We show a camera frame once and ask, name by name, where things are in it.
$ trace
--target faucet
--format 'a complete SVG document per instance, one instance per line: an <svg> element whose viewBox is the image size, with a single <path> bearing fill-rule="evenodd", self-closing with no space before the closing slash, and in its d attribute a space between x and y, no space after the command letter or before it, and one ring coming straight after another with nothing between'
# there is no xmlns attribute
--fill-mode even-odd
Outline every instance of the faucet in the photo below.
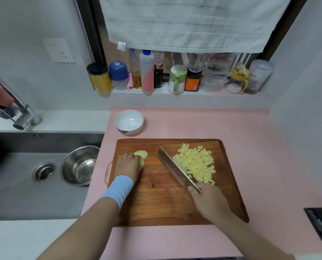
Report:
<svg viewBox="0 0 322 260"><path fill-rule="evenodd" d="M17 120L14 120L4 112L14 122L13 127L18 130L24 130L29 124L38 125L42 122L41 117L39 117L29 105L25 104L1 77L0 86L13 97L15 104L19 107L21 112L21 115Z"/></svg>

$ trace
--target cleaver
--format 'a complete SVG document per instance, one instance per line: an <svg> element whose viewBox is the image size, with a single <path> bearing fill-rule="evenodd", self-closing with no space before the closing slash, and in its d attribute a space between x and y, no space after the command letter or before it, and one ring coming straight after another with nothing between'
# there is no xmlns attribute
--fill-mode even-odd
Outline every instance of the cleaver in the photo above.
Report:
<svg viewBox="0 0 322 260"><path fill-rule="evenodd" d="M187 174L169 157L169 155L163 150L160 146L159 151L157 152L157 157L162 162L162 164L166 167L167 170L180 182L181 186L187 190L188 186L191 186L199 193L201 193L200 189L193 183L193 181L187 176Z"/></svg>

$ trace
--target sink drain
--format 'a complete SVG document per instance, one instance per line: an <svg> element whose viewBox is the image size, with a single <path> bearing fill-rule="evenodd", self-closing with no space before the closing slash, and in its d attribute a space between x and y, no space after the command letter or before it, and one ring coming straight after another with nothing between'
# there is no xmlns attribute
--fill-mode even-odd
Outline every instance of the sink drain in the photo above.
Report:
<svg viewBox="0 0 322 260"><path fill-rule="evenodd" d="M45 162L38 165L33 171L33 178L36 180L42 180L49 178L55 171L56 165L52 162Z"/></svg>

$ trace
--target sink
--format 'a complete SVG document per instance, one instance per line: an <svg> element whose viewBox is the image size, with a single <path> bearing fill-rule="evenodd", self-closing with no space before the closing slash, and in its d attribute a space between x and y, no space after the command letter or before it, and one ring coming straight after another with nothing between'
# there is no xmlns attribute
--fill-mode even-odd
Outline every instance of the sink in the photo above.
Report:
<svg viewBox="0 0 322 260"><path fill-rule="evenodd" d="M100 147L97 133L0 133L0 220L78 218L88 186L60 177L68 153Z"/></svg>

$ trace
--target electrical outlet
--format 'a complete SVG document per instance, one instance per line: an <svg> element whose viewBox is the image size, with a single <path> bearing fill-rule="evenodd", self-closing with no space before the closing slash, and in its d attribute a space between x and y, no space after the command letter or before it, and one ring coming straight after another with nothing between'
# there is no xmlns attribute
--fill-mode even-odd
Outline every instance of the electrical outlet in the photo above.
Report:
<svg viewBox="0 0 322 260"><path fill-rule="evenodd" d="M72 54L69 51L66 39L44 38L43 43L54 62L75 63Z"/></svg>

